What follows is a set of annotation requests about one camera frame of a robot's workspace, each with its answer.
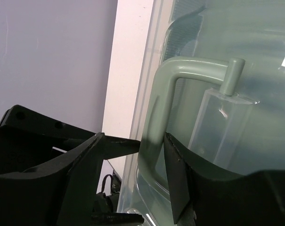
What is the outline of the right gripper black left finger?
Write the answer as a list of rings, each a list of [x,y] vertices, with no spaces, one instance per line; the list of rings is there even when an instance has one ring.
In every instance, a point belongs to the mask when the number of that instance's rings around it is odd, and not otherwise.
[[[141,225],[140,214],[94,207],[103,161],[139,146],[11,107],[0,121],[0,226]]]

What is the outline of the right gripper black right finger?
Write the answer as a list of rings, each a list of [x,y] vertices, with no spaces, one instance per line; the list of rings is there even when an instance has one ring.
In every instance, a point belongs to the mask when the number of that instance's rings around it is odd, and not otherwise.
[[[163,139],[173,221],[179,226],[285,226],[285,170],[246,176]]]

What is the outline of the green toolbox with clear lid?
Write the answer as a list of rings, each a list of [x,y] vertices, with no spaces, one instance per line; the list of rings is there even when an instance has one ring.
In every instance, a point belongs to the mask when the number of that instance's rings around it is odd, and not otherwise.
[[[173,221],[163,139],[225,170],[285,170],[285,0],[156,0],[117,210]]]

